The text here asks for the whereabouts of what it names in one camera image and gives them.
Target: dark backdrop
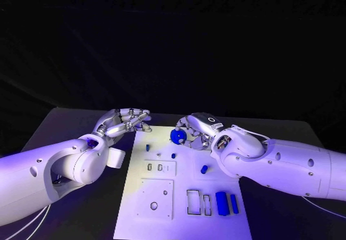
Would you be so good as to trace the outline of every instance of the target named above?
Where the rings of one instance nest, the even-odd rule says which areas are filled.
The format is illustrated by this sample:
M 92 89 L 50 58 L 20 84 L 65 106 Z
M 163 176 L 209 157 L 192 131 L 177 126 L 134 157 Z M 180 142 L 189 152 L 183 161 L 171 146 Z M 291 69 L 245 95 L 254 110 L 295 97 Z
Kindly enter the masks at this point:
M 346 152 L 344 14 L 339 0 L 1 0 L 0 155 L 56 106 L 301 120 Z

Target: white board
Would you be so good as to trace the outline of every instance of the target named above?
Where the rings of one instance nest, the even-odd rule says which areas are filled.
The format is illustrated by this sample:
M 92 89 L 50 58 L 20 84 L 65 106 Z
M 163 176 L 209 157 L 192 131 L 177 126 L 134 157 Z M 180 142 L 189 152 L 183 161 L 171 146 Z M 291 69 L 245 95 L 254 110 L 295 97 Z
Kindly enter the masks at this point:
M 249 240 L 251 231 L 243 207 L 239 180 L 228 177 L 219 169 L 216 160 L 209 156 L 209 151 L 196 151 L 170 142 L 170 131 L 173 127 L 153 126 L 153 132 L 135 133 L 130 166 L 124 184 L 124 192 L 117 217 L 114 239 L 124 240 Z M 144 171 L 144 161 L 174 162 L 174 176 L 160 176 L 160 173 L 147 175 Z M 206 174 L 200 173 L 200 168 L 207 165 Z M 147 200 L 144 210 L 151 210 L 148 217 L 138 214 L 138 194 L 143 192 L 143 179 L 157 179 L 173 181 L 171 194 L 171 214 L 166 219 L 154 216 L 154 211 L 148 209 L 148 204 L 158 197 Z M 187 190 L 197 190 L 200 195 L 200 215 L 187 214 Z M 233 214 L 229 204 L 230 215 L 217 214 L 216 192 L 235 194 L 239 214 Z M 205 215 L 203 195 L 209 195 L 210 216 Z

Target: blue cylinder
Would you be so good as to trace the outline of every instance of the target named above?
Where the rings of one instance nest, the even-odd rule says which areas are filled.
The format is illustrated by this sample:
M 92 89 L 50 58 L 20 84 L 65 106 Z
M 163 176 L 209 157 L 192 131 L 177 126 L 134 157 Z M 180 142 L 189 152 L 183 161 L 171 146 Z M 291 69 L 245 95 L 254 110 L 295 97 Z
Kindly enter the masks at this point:
M 220 216 L 229 215 L 229 203 L 228 203 L 228 196 L 223 191 L 215 193 L 216 196 L 216 203 L 217 203 L 217 214 Z
M 202 167 L 202 169 L 200 169 L 200 173 L 202 173 L 202 174 L 206 174 L 206 172 L 207 172 L 207 166 L 205 165 L 205 166 Z
M 232 212 L 238 214 L 239 211 L 238 211 L 238 205 L 236 205 L 236 196 L 233 194 L 230 194 L 230 203 L 232 203 Z

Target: white robotic arm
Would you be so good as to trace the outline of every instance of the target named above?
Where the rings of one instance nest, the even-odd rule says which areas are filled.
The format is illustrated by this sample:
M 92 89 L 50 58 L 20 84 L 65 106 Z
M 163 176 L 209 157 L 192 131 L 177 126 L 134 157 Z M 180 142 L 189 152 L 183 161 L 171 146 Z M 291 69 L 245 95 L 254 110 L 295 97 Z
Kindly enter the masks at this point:
M 232 178 L 245 176 L 262 186 L 297 196 L 346 201 L 346 154 L 269 139 L 235 125 L 225 128 L 207 113 L 181 118 L 176 129 L 183 125 L 190 133 L 197 133 L 197 138 L 180 143 L 194 149 L 209 149 Z
M 127 132 L 151 132 L 143 123 L 148 115 L 141 109 L 112 109 L 91 134 L 0 158 L 0 226 L 93 183 L 105 166 L 121 167 L 125 152 L 109 146 Z

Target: gray table surface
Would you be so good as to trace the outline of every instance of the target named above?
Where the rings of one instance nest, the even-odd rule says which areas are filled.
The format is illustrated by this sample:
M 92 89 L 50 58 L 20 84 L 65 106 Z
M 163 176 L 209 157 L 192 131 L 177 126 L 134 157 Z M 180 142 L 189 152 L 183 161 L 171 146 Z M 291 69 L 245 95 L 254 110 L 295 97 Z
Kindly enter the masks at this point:
M 106 111 L 55 108 L 49 112 L 23 151 L 76 139 L 88 134 Z M 150 125 L 174 126 L 184 115 L 151 113 Z M 321 147 L 310 125 L 303 121 L 217 117 L 223 125 L 232 124 L 269 138 L 303 142 Z M 44 222 L 33 240 L 111 240 L 121 204 L 135 133 L 127 133 L 115 148 L 125 151 L 122 167 L 106 167 L 95 181 L 69 193 L 50 206 Z M 239 180 L 242 199 L 254 240 L 259 239 L 343 239 L 346 221 L 317 209 L 298 196 L 262 187 L 251 179 Z M 334 200 L 320 199 L 324 205 Z M 0 239 L 8 237 L 33 219 L 36 213 L 0 227 Z M 13 238 L 26 239 L 32 226 Z

